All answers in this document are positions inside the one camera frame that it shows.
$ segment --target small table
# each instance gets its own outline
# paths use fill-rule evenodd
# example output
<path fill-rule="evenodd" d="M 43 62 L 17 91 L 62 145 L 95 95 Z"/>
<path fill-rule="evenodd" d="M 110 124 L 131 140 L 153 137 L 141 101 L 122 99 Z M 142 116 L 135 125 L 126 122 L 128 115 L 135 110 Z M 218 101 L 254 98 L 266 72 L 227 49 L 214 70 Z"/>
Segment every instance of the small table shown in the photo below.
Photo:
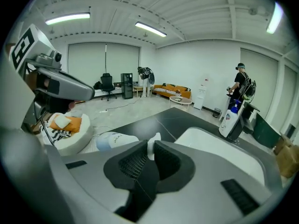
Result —
<path fill-rule="evenodd" d="M 153 94 L 153 86 L 150 87 L 151 94 Z M 143 86 L 133 86 L 133 92 L 137 92 L 137 97 L 138 97 L 138 92 L 143 91 Z"/>
<path fill-rule="evenodd" d="M 188 98 L 185 98 L 185 97 L 180 97 L 180 96 L 170 96 L 169 97 L 169 104 L 170 104 L 170 101 L 174 102 L 174 103 L 178 103 L 180 105 L 188 105 L 187 109 L 185 109 L 185 111 L 187 112 L 188 109 L 189 109 L 189 105 L 192 104 L 192 100 L 188 99 Z"/>

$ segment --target desk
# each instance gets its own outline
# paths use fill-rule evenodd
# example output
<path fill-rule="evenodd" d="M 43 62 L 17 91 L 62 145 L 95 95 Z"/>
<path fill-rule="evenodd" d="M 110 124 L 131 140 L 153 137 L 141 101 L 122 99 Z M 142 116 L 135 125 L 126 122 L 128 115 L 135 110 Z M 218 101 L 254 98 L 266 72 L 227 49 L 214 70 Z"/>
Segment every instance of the desk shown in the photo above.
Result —
<path fill-rule="evenodd" d="M 151 90 L 151 94 L 153 94 L 153 86 L 150 86 L 150 90 Z M 139 91 L 143 91 L 143 87 L 142 86 L 133 86 L 133 92 L 137 93 L 137 97 L 138 97 L 138 92 Z"/>
<path fill-rule="evenodd" d="M 203 119 L 184 112 L 177 108 L 171 108 L 149 116 L 145 119 L 133 122 L 131 124 L 110 130 L 111 132 L 123 133 L 126 135 L 136 136 L 139 140 L 149 140 L 156 135 L 161 134 L 161 139 L 167 142 L 175 142 L 188 128 L 197 127 L 216 136 L 218 139 L 229 142 L 219 133 L 219 127 Z M 264 166 L 265 186 L 270 191 L 282 188 L 279 169 L 274 156 L 264 152 L 260 148 L 248 143 L 247 141 L 237 139 L 232 144 L 240 149 L 245 150 L 252 156 L 260 160 Z"/>
<path fill-rule="evenodd" d="M 189 109 L 189 105 L 192 104 L 192 100 L 190 100 L 188 98 L 185 98 L 185 97 L 180 97 L 180 96 L 170 96 L 169 97 L 169 104 L 170 104 L 170 101 L 182 105 L 182 107 L 177 107 L 177 108 L 180 109 L 180 110 L 182 110 L 182 111 L 186 111 L 186 112 Z"/>

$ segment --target cardboard box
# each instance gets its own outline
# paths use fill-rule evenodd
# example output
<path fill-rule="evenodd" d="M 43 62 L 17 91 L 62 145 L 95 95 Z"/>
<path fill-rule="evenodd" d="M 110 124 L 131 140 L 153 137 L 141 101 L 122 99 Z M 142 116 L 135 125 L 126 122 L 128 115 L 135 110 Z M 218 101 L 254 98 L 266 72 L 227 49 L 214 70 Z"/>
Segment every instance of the cardboard box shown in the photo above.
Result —
<path fill-rule="evenodd" d="M 274 154 L 278 155 L 284 146 L 291 147 L 292 145 L 293 145 L 292 141 L 290 141 L 290 139 L 288 137 L 286 137 L 284 134 L 282 134 L 275 146 Z"/>
<path fill-rule="evenodd" d="M 299 170 L 299 146 L 284 146 L 276 156 L 280 174 L 290 178 Z"/>

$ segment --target backpack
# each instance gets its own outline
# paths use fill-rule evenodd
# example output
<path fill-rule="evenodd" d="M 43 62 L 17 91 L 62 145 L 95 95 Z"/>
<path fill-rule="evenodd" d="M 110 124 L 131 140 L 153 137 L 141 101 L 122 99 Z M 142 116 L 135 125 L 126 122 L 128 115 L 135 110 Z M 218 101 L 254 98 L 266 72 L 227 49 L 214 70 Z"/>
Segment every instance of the backpack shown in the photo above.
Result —
<path fill-rule="evenodd" d="M 95 90 L 101 90 L 102 89 L 102 84 L 100 81 L 98 81 L 97 83 L 94 84 L 93 88 Z"/>
<path fill-rule="evenodd" d="M 149 83 L 150 84 L 155 83 L 155 76 L 154 76 L 153 71 L 150 68 L 148 68 L 148 67 L 143 68 L 142 73 L 149 76 Z"/>
<path fill-rule="evenodd" d="M 244 82 L 241 84 L 239 93 L 244 100 L 252 100 L 256 92 L 256 81 L 251 81 L 245 72 L 241 72 L 245 77 Z"/>

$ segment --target office chair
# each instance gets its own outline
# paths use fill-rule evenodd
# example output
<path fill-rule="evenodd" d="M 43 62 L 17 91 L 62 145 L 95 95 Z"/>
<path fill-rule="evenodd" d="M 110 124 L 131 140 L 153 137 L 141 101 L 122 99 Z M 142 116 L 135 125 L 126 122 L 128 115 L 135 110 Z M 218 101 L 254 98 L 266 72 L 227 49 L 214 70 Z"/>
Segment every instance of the office chair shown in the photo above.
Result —
<path fill-rule="evenodd" d="M 109 101 L 110 96 L 114 96 L 117 99 L 115 94 L 111 93 L 111 91 L 115 90 L 115 87 L 112 85 L 112 76 L 109 73 L 104 73 L 103 76 L 101 76 L 101 81 L 102 91 L 108 92 L 107 101 Z"/>

